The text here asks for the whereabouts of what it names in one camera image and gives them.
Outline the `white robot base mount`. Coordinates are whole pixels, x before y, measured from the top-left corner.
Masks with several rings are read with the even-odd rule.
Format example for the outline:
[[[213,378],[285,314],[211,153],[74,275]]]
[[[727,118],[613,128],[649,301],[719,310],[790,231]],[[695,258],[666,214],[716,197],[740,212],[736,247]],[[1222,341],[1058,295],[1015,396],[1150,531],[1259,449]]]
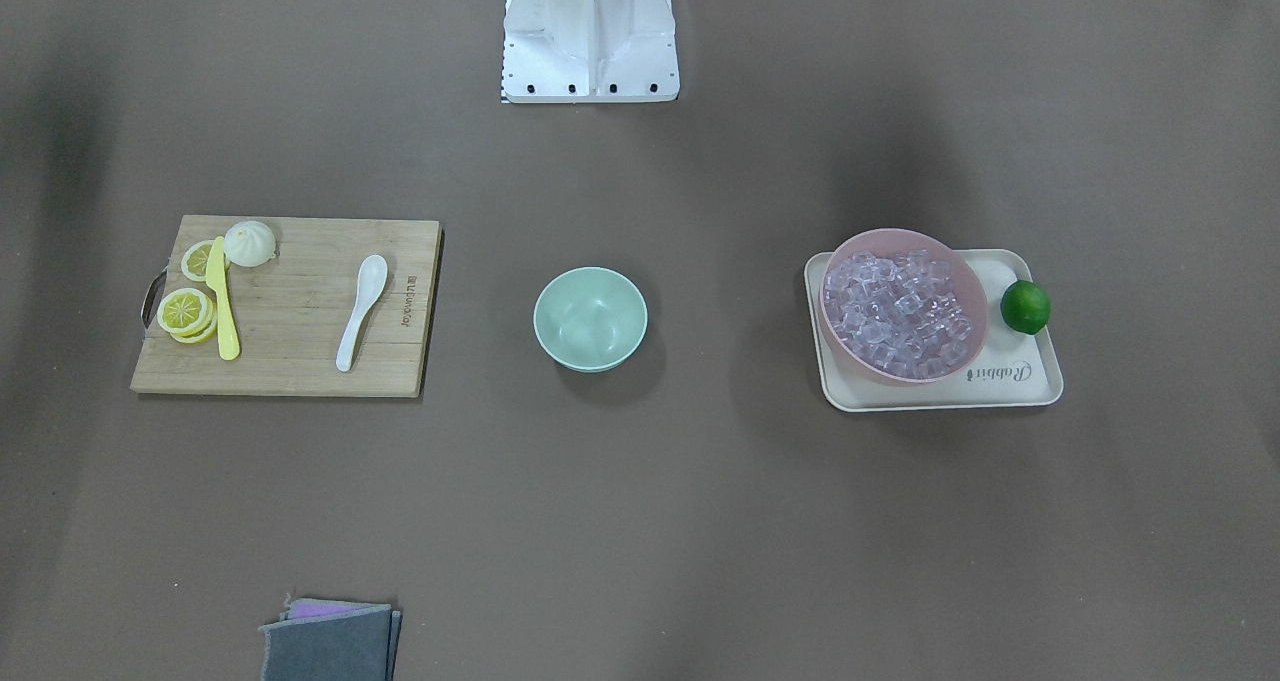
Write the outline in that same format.
[[[671,102],[672,0],[504,0],[500,101]]]

